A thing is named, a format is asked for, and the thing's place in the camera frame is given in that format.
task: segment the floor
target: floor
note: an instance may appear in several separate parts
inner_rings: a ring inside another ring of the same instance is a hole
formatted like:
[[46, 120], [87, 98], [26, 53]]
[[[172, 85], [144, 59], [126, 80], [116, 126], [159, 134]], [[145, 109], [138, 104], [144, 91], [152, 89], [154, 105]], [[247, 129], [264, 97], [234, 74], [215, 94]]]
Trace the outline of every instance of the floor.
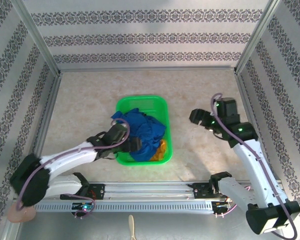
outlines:
[[73, 168], [88, 181], [204, 181], [228, 171], [237, 180], [247, 173], [226, 141], [189, 121], [193, 109], [210, 110], [210, 98], [221, 92], [237, 101], [247, 120], [237, 83], [228, 70], [159, 70], [68, 72], [63, 74], [42, 155], [58, 153], [107, 131], [116, 103], [125, 96], [160, 95], [169, 107], [173, 157], [158, 166], [127, 167], [99, 159]]
[[[129, 240], [129, 214], [96, 212], [78, 220], [68, 212], [40, 212], [34, 220], [21, 224], [16, 239]], [[238, 207], [225, 218], [171, 212], [132, 214], [137, 240], [280, 240], [271, 233], [254, 234]]]

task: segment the white wall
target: white wall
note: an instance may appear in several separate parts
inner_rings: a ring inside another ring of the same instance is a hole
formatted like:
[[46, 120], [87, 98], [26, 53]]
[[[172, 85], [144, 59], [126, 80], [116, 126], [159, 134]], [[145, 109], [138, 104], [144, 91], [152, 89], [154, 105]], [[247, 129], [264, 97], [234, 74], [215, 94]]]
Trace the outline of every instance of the white wall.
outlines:
[[299, 0], [280, 3], [241, 77], [272, 169], [300, 204]]
[[0, 0], [0, 234], [9, 179], [32, 150], [54, 75], [8, 0]]
[[61, 70], [234, 67], [268, 0], [25, 0]]

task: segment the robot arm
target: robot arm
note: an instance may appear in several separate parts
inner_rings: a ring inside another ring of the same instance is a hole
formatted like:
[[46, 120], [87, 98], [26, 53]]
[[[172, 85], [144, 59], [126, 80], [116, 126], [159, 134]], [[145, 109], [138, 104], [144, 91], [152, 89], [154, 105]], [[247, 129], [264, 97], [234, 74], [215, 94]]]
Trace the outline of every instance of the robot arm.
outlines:
[[130, 137], [120, 144], [126, 132], [127, 129], [117, 123], [108, 132], [101, 132], [96, 136], [89, 137], [85, 142], [69, 150], [42, 157], [30, 154], [25, 157], [13, 173], [10, 183], [19, 195], [28, 177], [37, 168], [44, 166], [27, 184], [22, 196], [22, 203], [25, 207], [35, 205], [43, 198], [61, 194], [84, 196], [88, 190], [89, 183], [80, 173], [74, 173], [70, 176], [59, 175], [81, 164], [92, 163], [100, 158], [104, 158], [109, 153], [138, 151], [142, 144], [137, 137]]
[[215, 102], [213, 100], [211, 107], [213, 110], [216, 108], [214, 112], [218, 119], [208, 111], [195, 109], [191, 112], [190, 121], [204, 126], [215, 135], [221, 134], [222, 137], [218, 136], [218, 138], [228, 141], [230, 147], [241, 159], [254, 192], [247, 191], [228, 172], [220, 172], [211, 176], [210, 191], [228, 196], [245, 211], [246, 220], [256, 234], [286, 227], [289, 219], [284, 207], [294, 220], [300, 213], [300, 206], [296, 201], [289, 201], [285, 192], [278, 186], [262, 153], [258, 135], [253, 126], [249, 122], [240, 122], [237, 104], [233, 98], [220, 98]]

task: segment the patterned wall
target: patterned wall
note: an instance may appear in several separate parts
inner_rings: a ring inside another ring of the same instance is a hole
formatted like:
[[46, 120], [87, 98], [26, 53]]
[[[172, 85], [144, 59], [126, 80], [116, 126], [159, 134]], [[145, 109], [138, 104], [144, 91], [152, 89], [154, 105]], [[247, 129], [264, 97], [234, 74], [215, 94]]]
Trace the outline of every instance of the patterned wall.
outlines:
[[241, 78], [267, 158], [300, 204], [300, 0], [280, 3]]
[[9, 178], [38, 136], [55, 76], [9, 0], [0, 0], [0, 235]]
[[235, 66], [268, 0], [25, 0], [58, 67]]

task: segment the green plastic tray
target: green plastic tray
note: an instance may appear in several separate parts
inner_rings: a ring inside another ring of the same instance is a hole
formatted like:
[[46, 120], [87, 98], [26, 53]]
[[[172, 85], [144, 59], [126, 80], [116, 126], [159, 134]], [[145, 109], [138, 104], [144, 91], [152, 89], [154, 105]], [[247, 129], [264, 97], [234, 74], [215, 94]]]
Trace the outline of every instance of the green plastic tray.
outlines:
[[116, 155], [116, 160], [125, 166], [145, 166], [145, 165], [160, 165], [168, 162], [173, 154], [168, 105], [166, 100], [156, 95], [141, 95], [141, 96], [127, 96], [122, 98], [116, 104], [116, 110], [123, 114], [132, 109], [139, 108], [139, 110], [149, 116], [159, 120], [166, 126], [163, 139], [167, 142], [167, 151], [165, 152], [161, 161], [135, 161], [129, 153], [121, 152]]

